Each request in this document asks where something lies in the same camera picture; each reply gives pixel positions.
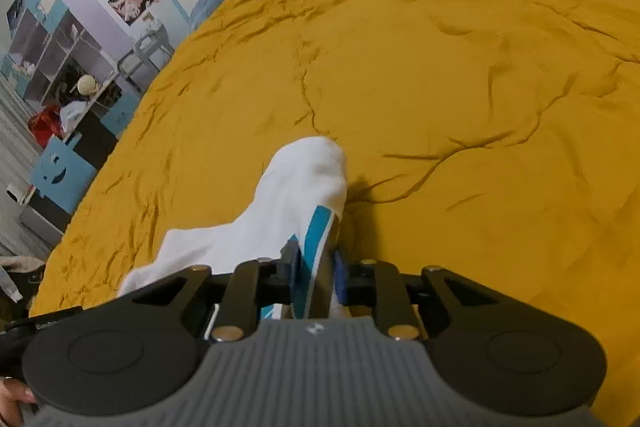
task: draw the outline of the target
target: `gray ribbed surface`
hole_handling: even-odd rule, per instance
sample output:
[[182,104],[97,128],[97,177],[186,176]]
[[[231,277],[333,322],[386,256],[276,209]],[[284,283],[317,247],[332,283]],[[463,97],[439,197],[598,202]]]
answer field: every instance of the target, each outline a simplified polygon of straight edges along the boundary
[[[307,328],[322,324],[313,335]],[[44,408],[28,427],[602,427],[587,407],[543,419],[490,412],[437,375],[424,348],[370,317],[263,321],[250,338],[209,349],[162,403],[119,417]]]

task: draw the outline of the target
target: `bed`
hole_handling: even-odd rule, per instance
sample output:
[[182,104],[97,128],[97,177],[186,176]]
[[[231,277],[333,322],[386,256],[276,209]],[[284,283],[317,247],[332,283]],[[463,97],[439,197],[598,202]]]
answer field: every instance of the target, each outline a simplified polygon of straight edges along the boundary
[[348,158],[340,242],[590,330],[640,414],[640,0],[225,0],[154,81],[32,313],[112,298],[169,229],[233,220],[271,155]]

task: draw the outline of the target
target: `blue pillow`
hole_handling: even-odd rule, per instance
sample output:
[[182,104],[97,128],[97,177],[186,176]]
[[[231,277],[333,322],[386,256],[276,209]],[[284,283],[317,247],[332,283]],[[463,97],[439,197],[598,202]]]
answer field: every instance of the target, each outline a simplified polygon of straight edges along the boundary
[[207,20],[216,8],[222,4],[224,0],[199,0],[191,11],[189,17],[189,26],[191,31],[196,31],[199,26]]

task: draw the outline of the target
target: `black device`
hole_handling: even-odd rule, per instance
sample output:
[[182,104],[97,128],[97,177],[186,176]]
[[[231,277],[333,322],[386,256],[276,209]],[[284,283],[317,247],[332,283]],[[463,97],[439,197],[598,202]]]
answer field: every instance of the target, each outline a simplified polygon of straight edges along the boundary
[[[290,241],[278,261],[192,266],[55,315],[22,355],[42,407],[28,425],[602,425],[589,405],[606,361],[583,329],[441,267],[403,275],[339,254],[338,299],[372,316],[260,320],[291,303],[299,258]],[[0,370],[17,360],[5,335]]]

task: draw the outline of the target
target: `red bag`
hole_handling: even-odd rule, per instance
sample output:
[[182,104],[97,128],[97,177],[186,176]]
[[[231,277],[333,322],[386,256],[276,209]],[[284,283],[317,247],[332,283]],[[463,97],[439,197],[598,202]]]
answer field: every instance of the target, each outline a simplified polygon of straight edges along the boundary
[[52,136],[62,139],[62,122],[60,121],[60,106],[47,105],[36,116],[31,118],[27,124],[31,134],[41,147],[46,147]]

